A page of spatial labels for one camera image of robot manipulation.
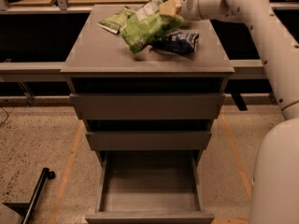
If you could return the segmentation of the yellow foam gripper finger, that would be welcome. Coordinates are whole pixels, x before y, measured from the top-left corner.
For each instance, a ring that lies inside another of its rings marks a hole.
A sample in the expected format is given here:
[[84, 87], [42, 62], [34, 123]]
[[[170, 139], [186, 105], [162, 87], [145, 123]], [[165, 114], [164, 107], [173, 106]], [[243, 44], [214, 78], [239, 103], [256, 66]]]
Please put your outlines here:
[[160, 4], [160, 14], [165, 16], [178, 15], [181, 10], [181, 3], [179, 0], [167, 0]]

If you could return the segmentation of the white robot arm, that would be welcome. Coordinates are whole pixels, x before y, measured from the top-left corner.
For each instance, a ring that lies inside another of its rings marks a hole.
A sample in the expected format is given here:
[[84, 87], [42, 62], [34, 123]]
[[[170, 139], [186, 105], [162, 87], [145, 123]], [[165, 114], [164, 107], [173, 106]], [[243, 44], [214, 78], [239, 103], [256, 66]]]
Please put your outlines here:
[[169, 0], [163, 15], [247, 26], [284, 120], [264, 137], [254, 167], [249, 224], [299, 224], [299, 48], [269, 0]]

